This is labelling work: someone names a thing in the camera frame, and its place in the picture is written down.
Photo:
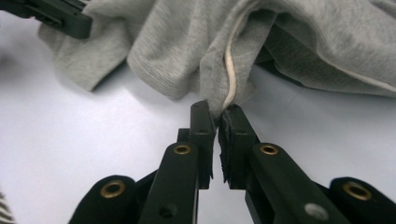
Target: fabric fold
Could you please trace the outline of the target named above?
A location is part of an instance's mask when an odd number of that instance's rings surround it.
[[[172,98],[197,91],[219,116],[254,92],[251,66],[276,68],[306,87],[396,96],[396,3],[391,0],[92,0],[92,35],[42,26],[57,67],[91,91],[127,59]]]

